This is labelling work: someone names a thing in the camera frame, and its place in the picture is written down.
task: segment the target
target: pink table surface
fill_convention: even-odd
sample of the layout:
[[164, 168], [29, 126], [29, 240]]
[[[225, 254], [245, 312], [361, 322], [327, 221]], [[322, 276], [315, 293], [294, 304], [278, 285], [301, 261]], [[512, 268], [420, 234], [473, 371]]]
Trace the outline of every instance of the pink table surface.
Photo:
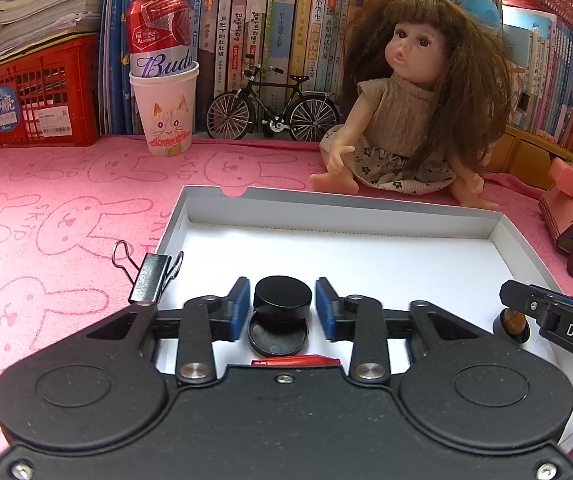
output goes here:
[[[90, 148], [0, 150], [0, 373], [13, 362], [123, 308], [130, 283], [110, 262], [127, 240], [136, 262], [154, 251], [185, 184], [231, 195], [248, 186], [306, 190], [323, 169], [313, 144], [196, 141], [185, 154], [156, 158], [137, 138], [105, 137]], [[573, 279], [537, 205], [539, 190], [490, 175], [495, 200], [565, 293]], [[366, 196], [408, 200], [363, 189]], [[423, 202], [454, 204], [447, 193]], [[0, 451], [6, 442], [0, 433]]]

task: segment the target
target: beige knit top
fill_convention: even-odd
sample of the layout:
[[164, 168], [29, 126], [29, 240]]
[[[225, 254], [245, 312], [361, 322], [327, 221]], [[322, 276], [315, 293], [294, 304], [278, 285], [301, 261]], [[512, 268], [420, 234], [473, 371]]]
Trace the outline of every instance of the beige knit top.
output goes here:
[[426, 137], [433, 92], [395, 74], [362, 81], [357, 92], [377, 106], [364, 130], [369, 144], [396, 155], [413, 155]]

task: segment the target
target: white tray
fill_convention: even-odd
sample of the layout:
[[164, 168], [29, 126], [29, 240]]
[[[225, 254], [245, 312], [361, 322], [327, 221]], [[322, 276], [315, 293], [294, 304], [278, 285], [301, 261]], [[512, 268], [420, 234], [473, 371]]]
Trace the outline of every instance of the white tray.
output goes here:
[[[491, 332], [506, 280], [560, 292], [506, 216], [454, 206], [258, 188], [232, 198], [218, 187], [186, 186], [157, 252], [175, 256], [180, 250], [182, 270], [161, 309], [207, 294], [225, 296], [239, 276], [249, 278], [251, 289], [265, 276], [284, 274], [312, 290], [324, 276], [340, 296], [363, 294], [390, 309], [428, 300]], [[559, 366], [573, 384], [573, 355], [551, 346], [529, 322], [525, 348]], [[227, 364], [258, 357], [246, 335], [214, 343], [218, 376]], [[351, 346], [324, 339], [312, 305], [302, 353], [337, 357], [346, 368]], [[160, 370], [174, 373], [176, 349], [177, 340], [162, 342]], [[409, 367], [402, 340], [390, 340], [389, 353], [392, 373]], [[573, 415], [561, 444], [573, 447]]]

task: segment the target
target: beer can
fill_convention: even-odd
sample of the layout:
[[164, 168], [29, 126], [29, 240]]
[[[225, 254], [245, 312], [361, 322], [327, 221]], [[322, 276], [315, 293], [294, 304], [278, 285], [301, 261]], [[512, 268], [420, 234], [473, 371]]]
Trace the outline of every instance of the beer can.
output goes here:
[[133, 75], [161, 77], [191, 69], [186, 0], [131, 0], [125, 19]]

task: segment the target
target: doll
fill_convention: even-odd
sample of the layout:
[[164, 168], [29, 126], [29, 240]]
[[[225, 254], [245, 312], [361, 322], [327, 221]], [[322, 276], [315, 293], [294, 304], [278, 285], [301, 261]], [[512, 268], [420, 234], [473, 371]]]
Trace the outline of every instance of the doll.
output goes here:
[[449, 0], [376, 0], [350, 31], [344, 124], [320, 142], [319, 192], [426, 194], [449, 187], [462, 206], [481, 199], [479, 172], [509, 117], [505, 44]]

